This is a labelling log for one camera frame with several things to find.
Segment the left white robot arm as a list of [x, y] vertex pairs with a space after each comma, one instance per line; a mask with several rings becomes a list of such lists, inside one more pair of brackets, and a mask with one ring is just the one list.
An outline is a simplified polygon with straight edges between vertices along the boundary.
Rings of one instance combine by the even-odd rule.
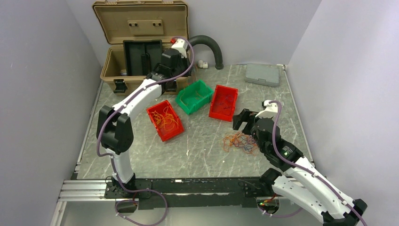
[[117, 192], [124, 198], [134, 194], [135, 174], [131, 167], [128, 150], [133, 144], [131, 121], [154, 99], [166, 91], [166, 83], [187, 75], [193, 63], [187, 47], [171, 47], [161, 56], [161, 62], [147, 74], [130, 95], [112, 107], [103, 106], [98, 115], [96, 154], [108, 156], [113, 178], [118, 181]]

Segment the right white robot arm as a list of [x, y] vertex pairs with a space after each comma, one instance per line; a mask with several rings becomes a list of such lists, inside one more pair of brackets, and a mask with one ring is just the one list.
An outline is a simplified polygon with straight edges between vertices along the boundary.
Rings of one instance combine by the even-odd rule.
[[362, 199], [346, 195], [322, 176], [292, 143], [283, 139], [272, 118], [244, 108], [233, 116], [233, 129], [250, 135], [273, 168], [259, 178], [264, 195], [284, 196], [324, 226], [355, 226], [367, 209]]

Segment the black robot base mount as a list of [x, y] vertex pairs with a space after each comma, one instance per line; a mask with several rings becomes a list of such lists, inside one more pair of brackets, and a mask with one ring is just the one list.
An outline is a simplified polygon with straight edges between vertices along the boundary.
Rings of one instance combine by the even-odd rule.
[[168, 206], [255, 208], [256, 202], [274, 196], [271, 186], [259, 177], [232, 178], [137, 178], [127, 185], [128, 191], [115, 179], [106, 182], [105, 199], [134, 199], [139, 210]]

